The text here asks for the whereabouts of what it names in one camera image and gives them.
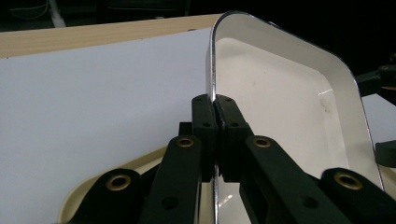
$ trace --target wooden edge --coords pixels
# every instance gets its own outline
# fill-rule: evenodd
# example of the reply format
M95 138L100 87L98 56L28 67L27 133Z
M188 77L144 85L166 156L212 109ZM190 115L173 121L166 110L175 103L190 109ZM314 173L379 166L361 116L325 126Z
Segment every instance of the wooden edge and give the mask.
M0 33L0 58L77 49L212 27L220 14Z

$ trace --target black bolt hole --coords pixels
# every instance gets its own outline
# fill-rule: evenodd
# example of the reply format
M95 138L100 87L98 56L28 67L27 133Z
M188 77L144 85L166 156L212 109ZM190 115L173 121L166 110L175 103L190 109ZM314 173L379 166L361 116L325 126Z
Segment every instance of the black bolt hole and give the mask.
M164 198L162 206L166 211L173 210L178 206L178 199L176 197Z
M341 176L340 180L343 183L346 183L346 184L351 185L351 186L357 186L358 185L358 183L354 179L350 178L349 176Z
M181 138L179 140L177 140L177 145L179 147L191 147L192 145L194 145L194 141L190 138Z
M126 183L126 179L122 176L115 178L112 182L111 185L114 187L119 187L122 186Z
M265 138L257 138L254 140L254 145L256 145L256 147L269 147L271 143Z

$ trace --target white surface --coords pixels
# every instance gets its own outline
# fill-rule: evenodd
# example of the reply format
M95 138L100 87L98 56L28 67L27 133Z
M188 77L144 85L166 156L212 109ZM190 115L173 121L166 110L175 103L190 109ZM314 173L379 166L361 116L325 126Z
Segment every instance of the white surface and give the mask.
M54 223L81 181L167 145L205 93L208 41L205 29L0 60L1 223Z
M362 101L373 144L396 140L396 106L377 94Z
M217 92L235 99L255 134L275 139L316 177L348 168L332 87L321 73L232 39L217 42L217 57Z

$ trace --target light wood surface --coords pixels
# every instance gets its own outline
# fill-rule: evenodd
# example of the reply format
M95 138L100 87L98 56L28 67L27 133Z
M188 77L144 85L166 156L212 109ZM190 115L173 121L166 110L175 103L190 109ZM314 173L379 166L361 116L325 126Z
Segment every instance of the light wood surface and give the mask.
M212 27L219 14L0 33L0 58L76 49Z

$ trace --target brass insert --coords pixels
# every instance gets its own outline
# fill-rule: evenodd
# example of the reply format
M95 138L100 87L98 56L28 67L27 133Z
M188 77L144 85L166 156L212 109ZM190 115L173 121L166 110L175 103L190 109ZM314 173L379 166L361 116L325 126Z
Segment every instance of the brass insert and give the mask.
M269 147L271 146L271 142L267 138L258 137L254 139L254 145L256 147Z
M363 188L363 184L353 175L348 173L336 173L334 180L341 186L347 189L358 190Z
M107 182L106 187L112 191L126 189L131 184L131 177L128 175L113 175Z
M191 147L194 145L194 141L188 137L180 138L177 140L178 147Z

